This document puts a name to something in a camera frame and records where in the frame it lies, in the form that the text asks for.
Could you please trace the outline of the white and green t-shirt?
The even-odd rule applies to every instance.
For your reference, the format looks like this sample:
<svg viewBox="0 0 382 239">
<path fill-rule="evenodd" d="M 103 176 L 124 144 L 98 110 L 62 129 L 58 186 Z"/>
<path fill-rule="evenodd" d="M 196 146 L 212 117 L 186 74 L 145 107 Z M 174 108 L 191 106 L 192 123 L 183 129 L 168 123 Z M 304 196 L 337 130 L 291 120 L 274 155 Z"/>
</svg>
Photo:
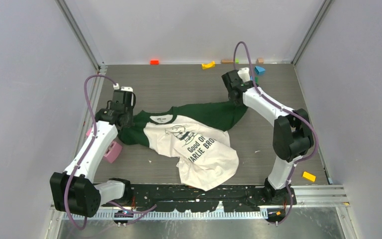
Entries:
<svg viewBox="0 0 382 239">
<path fill-rule="evenodd" d="M 177 157 L 181 183 L 211 190 L 233 177 L 239 166 L 228 131 L 247 112 L 232 102 L 188 104 L 163 113 L 141 111 L 118 138 L 166 157 Z"/>
</svg>

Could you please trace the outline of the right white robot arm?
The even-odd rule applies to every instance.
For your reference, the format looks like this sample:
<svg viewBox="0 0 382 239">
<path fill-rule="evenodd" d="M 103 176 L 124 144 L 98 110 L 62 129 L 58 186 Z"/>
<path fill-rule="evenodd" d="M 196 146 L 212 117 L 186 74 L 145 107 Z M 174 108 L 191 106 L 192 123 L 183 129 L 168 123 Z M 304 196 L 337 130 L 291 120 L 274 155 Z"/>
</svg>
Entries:
<svg viewBox="0 0 382 239">
<path fill-rule="evenodd" d="M 318 139 L 306 110 L 294 110 L 269 96 L 250 76 L 249 68 L 232 70 L 222 75 L 228 98 L 238 106 L 255 110 L 273 127 L 273 169 L 264 182 L 265 202 L 292 202 L 291 178 L 297 164 L 310 159 L 318 150 Z"/>
</svg>

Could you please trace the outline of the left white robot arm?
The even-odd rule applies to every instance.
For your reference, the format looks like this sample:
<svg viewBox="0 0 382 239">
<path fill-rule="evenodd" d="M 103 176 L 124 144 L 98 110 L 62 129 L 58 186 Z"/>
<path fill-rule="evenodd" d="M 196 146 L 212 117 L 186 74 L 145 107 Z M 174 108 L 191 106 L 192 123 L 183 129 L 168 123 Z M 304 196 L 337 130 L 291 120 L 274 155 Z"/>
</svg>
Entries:
<svg viewBox="0 0 382 239">
<path fill-rule="evenodd" d="M 94 184 L 100 162 L 113 147 L 119 131 L 132 126 L 136 97 L 131 87 L 114 90 L 112 100 L 96 115 L 96 126 L 91 128 L 84 145 L 62 172 L 50 178 L 55 209 L 61 212 L 93 217 L 101 205 L 110 201 L 121 206 L 132 202 L 131 183 L 125 179 L 111 178 L 105 183 Z"/>
</svg>

